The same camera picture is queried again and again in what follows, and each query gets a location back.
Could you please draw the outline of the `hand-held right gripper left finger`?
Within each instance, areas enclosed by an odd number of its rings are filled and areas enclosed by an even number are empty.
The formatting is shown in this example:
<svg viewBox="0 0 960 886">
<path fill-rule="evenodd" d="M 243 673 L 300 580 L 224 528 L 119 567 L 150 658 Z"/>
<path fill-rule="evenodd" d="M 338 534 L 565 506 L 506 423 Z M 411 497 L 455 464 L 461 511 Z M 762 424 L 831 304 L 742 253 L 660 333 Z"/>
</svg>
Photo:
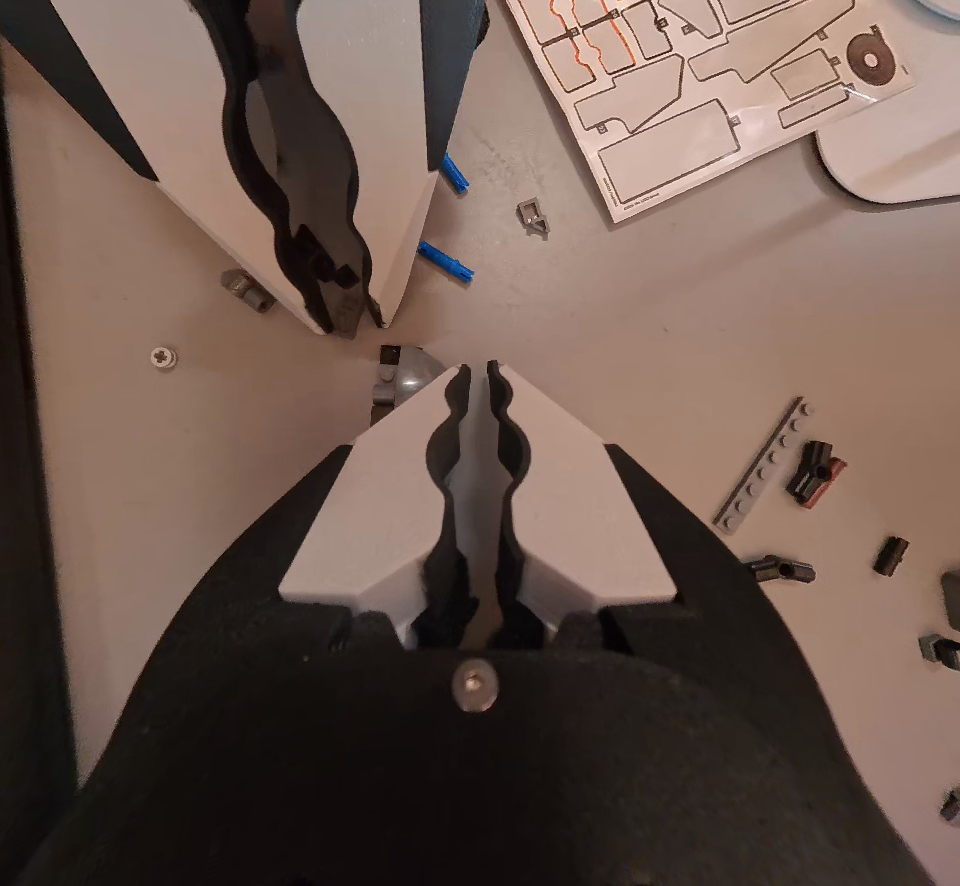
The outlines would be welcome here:
<svg viewBox="0 0 960 886">
<path fill-rule="evenodd" d="M 452 367 L 351 445 L 278 590 L 389 617 L 407 647 L 456 648 L 474 617 L 450 475 L 472 370 Z"/>
</svg>

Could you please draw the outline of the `long grey lego plate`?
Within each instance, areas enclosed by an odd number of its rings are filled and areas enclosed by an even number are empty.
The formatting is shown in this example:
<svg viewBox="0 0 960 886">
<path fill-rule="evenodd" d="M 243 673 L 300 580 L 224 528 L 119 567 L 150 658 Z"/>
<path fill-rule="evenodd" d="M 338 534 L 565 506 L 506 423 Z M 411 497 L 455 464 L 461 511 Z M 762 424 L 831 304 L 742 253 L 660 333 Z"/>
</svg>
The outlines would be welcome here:
<svg viewBox="0 0 960 886">
<path fill-rule="evenodd" d="M 815 407 L 806 397 L 796 397 L 750 461 L 737 485 L 714 516 L 714 527 L 726 536 L 738 532 L 767 488 L 788 466 L 799 449 Z"/>
</svg>

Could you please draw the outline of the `black angled technic connector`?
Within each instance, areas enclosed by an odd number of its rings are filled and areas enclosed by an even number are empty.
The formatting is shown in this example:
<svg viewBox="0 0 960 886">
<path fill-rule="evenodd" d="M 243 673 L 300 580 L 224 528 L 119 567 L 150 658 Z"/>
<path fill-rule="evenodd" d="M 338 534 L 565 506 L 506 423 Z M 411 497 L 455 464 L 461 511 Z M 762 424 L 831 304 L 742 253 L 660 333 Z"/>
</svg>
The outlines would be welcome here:
<svg viewBox="0 0 960 886">
<path fill-rule="evenodd" d="M 773 554 L 751 560 L 745 567 L 758 583 L 783 580 L 809 584 L 817 578 L 816 569 L 810 564 Z"/>
</svg>

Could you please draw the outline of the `grey domed lego assembly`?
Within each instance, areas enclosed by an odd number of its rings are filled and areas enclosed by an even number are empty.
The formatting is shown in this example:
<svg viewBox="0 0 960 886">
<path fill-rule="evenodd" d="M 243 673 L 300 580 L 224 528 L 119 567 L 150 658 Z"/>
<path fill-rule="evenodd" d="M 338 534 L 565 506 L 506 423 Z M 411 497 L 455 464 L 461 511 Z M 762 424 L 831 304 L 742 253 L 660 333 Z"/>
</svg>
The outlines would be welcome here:
<svg viewBox="0 0 960 886">
<path fill-rule="evenodd" d="M 382 345 L 371 394 L 375 425 L 441 376 L 447 367 L 421 347 Z"/>
</svg>

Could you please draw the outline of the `white stand base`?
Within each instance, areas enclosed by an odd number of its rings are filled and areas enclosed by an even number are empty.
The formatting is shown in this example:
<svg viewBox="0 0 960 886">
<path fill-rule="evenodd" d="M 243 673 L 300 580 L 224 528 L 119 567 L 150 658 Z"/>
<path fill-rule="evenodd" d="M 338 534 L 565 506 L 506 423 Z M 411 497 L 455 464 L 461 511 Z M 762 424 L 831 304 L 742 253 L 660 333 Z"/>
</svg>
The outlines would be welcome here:
<svg viewBox="0 0 960 886">
<path fill-rule="evenodd" d="M 913 84 L 823 127 L 823 163 L 849 193 L 880 205 L 959 193 L 959 0 L 873 0 L 874 22 Z"/>
</svg>

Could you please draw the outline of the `black connector with brown pin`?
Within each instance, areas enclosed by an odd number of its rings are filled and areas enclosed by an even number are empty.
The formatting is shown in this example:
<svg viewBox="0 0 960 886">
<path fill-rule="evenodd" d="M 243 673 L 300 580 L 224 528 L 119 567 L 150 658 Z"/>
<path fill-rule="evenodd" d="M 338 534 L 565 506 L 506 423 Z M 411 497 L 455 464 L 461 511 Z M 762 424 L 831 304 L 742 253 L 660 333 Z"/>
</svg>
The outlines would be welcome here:
<svg viewBox="0 0 960 886">
<path fill-rule="evenodd" d="M 786 492 L 800 508 L 813 509 L 847 467 L 846 460 L 834 455 L 832 444 L 811 440 L 802 449 L 797 470 L 787 483 Z"/>
</svg>

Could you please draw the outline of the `dark grey lego piece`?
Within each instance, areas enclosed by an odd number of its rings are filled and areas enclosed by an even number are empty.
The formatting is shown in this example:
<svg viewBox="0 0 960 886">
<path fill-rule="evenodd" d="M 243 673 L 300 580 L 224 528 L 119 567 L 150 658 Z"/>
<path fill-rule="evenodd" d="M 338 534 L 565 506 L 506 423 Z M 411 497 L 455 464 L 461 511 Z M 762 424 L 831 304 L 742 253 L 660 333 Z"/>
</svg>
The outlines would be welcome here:
<svg viewBox="0 0 960 886">
<path fill-rule="evenodd" d="M 324 294 L 334 334 L 342 339 L 354 340 L 366 307 L 363 285 L 360 283 L 343 288 L 330 283 L 324 288 Z"/>
</svg>

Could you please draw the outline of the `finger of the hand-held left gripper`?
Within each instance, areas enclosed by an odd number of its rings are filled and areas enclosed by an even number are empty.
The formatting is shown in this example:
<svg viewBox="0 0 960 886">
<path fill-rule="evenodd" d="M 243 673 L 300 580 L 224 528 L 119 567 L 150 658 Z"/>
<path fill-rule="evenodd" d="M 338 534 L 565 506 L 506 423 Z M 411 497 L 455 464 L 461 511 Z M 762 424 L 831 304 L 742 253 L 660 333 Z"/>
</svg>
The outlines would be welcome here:
<svg viewBox="0 0 960 886">
<path fill-rule="evenodd" d="M 420 0 L 302 0 L 296 30 L 313 87 L 358 168 L 353 219 L 368 293 L 390 327 L 406 292 L 438 174 L 428 168 Z"/>
<path fill-rule="evenodd" d="M 9 40 L 140 176 L 294 316 L 335 330 L 249 122 L 249 0 L 9 0 Z"/>
</svg>

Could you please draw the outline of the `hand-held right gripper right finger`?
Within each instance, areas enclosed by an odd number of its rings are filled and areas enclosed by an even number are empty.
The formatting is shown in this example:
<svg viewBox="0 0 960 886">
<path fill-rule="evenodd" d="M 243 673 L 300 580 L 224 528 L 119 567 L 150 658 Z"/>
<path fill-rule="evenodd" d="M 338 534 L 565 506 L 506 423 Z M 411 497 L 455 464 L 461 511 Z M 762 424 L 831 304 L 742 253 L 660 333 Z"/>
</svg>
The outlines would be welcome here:
<svg viewBox="0 0 960 886">
<path fill-rule="evenodd" d="M 487 364 L 503 496 L 495 645 L 543 645 L 568 616 L 672 602 L 677 586 L 604 441 L 513 368 Z"/>
</svg>

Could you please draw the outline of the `lego sticker sheet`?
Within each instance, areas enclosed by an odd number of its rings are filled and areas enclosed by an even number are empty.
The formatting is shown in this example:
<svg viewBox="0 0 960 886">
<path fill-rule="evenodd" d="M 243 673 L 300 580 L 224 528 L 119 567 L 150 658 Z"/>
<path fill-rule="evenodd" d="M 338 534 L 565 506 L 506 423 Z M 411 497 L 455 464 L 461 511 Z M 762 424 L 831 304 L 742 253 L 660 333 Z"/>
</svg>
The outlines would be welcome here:
<svg viewBox="0 0 960 886">
<path fill-rule="evenodd" d="M 614 221 L 892 98 L 882 0 L 506 0 Z"/>
</svg>

